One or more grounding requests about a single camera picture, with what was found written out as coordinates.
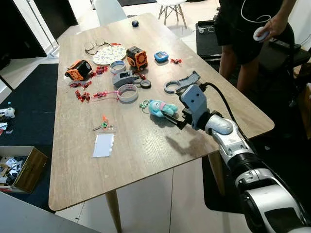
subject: cardboard box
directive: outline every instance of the cardboard box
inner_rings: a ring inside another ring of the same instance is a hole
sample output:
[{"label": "cardboard box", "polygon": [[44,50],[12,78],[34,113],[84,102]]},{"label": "cardboard box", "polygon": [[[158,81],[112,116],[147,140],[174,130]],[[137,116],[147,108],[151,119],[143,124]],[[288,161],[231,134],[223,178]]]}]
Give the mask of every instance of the cardboard box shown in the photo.
[{"label": "cardboard box", "polygon": [[0,186],[2,192],[31,193],[38,181],[47,161],[47,156],[35,147],[0,146],[0,163],[5,163],[11,157],[27,156],[21,171],[12,185]]},{"label": "cardboard box", "polygon": [[311,83],[299,95],[298,103],[307,138],[311,139]]}]

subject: white stool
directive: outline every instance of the white stool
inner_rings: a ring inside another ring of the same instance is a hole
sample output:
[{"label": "white stool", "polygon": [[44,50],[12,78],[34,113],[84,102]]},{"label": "white stool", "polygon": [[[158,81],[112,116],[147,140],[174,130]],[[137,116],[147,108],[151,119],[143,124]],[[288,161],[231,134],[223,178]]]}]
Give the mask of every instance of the white stool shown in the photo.
[{"label": "white stool", "polygon": [[180,14],[183,21],[184,21],[185,28],[187,28],[185,18],[184,18],[184,14],[183,14],[183,11],[181,10],[181,6],[180,6],[180,4],[184,3],[186,0],[156,0],[156,1],[161,5],[159,19],[161,17],[161,14],[164,12],[164,25],[166,25],[167,17],[171,14],[172,11],[175,11],[177,21],[178,21],[178,14]]},{"label": "white stool", "polygon": [[94,5],[101,26],[127,18],[117,0],[95,0]]}]

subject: person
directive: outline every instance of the person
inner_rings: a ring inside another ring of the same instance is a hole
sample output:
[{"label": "person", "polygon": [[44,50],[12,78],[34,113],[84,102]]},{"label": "person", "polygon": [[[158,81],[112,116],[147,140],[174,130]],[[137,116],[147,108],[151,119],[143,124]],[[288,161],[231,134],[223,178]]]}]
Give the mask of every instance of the person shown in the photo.
[{"label": "person", "polygon": [[241,65],[237,89],[246,94],[256,81],[259,71],[258,55],[263,45],[262,42],[253,39],[254,31],[264,26],[257,34],[261,36],[264,32],[268,32],[264,41],[280,35],[286,28],[296,0],[219,0],[219,2],[221,9],[214,25],[218,45],[222,46],[219,73],[229,79],[237,64]]}]

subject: person's hand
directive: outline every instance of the person's hand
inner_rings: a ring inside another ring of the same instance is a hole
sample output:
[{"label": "person's hand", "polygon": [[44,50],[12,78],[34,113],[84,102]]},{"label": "person's hand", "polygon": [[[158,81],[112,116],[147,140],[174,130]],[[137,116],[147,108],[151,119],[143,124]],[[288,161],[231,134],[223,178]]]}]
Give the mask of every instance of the person's hand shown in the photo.
[{"label": "person's hand", "polygon": [[286,25],[287,17],[282,17],[281,15],[276,14],[266,23],[264,28],[257,33],[257,36],[261,36],[265,32],[269,32],[264,41],[270,40],[272,37],[280,35],[285,30]]}]

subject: chair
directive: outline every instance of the chair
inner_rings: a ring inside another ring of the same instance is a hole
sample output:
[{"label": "chair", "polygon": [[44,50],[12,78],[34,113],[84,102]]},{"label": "chair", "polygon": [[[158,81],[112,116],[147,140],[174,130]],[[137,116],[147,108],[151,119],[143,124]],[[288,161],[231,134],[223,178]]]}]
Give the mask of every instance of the chair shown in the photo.
[{"label": "chair", "polygon": [[275,38],[276,40],[285,42],[289,47],[288,49],[276,47],[271,42],[263,46],[259,55],[259,72],[271,78],[270,83],[261,91],[265,92],[276,78],[284,77],[284,72],[287,72],[288,75],[286,76],[293,84],[292,99],[290,102],[290,107],[293,107],[296,105],[295,99],[300,92],[297,83],[298,80],[294,79],[294,67],[306,63],[311,55],[300,47],[295,48],[294,32],[289,23],[287,23],[284,32]]},{"label": "chair", "polygon": [[94,5],[101,26],[127,18],[117,0],[95,0]]},{"label": "chair", "polygon": [[184,3],[186,0],[156,0],[156,1],[161,5],[159,19],[161,17],[161,14],[164,12],[164,25],[166,25],[167,17],[171,14],[172,11],[175,11],[177,21],[179,20],[178,14],[180,14],[183,21],[184,21],[185,28],[187,28],[185,18],[184,18],[184,14],[183,14],[183,11],[181,10],[181,6],[180,6],[180,4]]}]

